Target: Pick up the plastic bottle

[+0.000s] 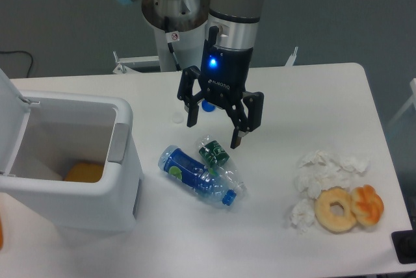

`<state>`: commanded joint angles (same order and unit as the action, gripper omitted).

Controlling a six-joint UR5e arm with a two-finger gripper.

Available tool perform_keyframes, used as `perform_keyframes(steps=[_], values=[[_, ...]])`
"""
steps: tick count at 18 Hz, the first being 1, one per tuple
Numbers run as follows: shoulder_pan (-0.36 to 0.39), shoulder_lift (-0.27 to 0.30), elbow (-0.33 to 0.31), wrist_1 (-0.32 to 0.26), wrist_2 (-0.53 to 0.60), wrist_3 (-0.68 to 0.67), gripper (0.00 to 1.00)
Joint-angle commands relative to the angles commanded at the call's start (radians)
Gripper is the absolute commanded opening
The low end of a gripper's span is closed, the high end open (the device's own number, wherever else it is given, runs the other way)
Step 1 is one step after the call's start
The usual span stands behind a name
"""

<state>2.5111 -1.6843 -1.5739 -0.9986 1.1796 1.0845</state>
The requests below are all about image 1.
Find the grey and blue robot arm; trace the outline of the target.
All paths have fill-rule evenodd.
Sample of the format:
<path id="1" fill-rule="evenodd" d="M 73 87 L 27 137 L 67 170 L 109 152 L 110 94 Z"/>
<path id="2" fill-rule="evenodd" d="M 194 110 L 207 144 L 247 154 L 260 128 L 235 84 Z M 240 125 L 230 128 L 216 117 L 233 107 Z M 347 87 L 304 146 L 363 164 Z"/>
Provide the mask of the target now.
<path id="1" fill-rule="evenodd" d="M 179 71 L 177 96 L 198 119 L 202 101 L 221 108 L 233 126 L 231 147 L 261 124 L 264 95 L 247 91 L 264 0 L 119 0 L 140 2 L 153 28 L 161 71 Z"/>

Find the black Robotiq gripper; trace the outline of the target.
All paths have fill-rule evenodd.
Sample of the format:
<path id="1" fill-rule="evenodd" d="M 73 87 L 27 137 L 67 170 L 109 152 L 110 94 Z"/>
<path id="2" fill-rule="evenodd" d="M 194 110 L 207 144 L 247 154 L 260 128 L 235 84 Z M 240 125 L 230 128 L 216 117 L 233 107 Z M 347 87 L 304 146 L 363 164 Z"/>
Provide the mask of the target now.
<path id="1" fill-rule="evenodd" d="M 239 147 L 242 138 L 261 125 L 264 93 L 245 92 L 252 53 L 252 48 L 224 49 L 205 41 L 201 71 L 196 66 L 187 67 L 182 70 L 179 82 L 177 98 L 185 104 L 187 127 L 197 123 L 199 102 L 203 98 L 225 109 L 230 117 L 234 125 L 232 149 Z M 196 95 L 193 94 L 195 80 L 201 88 Z"/>

